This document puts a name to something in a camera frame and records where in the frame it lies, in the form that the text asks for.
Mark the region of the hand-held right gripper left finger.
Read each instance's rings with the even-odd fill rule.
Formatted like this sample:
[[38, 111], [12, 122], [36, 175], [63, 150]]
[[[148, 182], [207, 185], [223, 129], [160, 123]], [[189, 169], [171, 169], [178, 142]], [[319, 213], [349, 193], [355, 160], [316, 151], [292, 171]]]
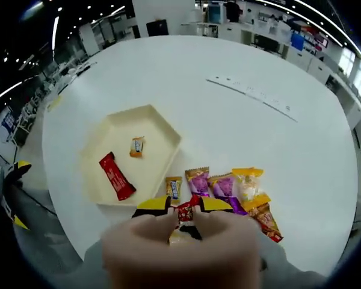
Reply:
[[[170, 208], [170, 198], [157, 197], [137, 206], [132, 218], [142, 215], [162, 216]], [[102, 243], [96, 242], [85, 253], [84, 262], [75, 272], [75, 288], [111, 288], [110, 279], [103, 267]]]

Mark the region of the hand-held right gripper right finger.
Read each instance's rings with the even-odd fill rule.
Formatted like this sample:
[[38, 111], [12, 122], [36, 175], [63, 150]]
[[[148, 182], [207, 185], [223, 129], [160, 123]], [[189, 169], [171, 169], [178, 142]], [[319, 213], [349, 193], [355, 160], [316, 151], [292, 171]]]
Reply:
[[249, 216], [226, 202], [200, 200], [201, 268], [216, 288], [321, 288], [325, 277], [302, 271], [287, 259], [280, 244], [262, 232]]

